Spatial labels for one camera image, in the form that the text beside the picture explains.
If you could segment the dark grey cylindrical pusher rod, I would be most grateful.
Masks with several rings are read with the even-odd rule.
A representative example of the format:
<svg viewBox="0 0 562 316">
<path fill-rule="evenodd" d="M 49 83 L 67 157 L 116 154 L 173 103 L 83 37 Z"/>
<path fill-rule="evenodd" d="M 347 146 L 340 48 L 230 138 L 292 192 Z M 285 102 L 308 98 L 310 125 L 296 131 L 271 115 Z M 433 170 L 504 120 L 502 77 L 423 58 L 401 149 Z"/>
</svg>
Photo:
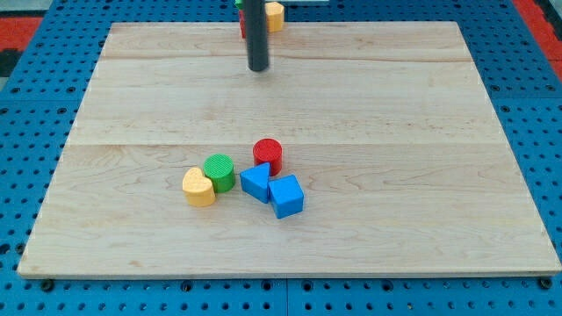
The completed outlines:
<svg viewBox="0 0 562 316">
<path fill-rule="evenodd" d="M 269 67 L 268 31 L 264 0 L 244 0 L 248 66 L 263 72 Z"/>
</svg>

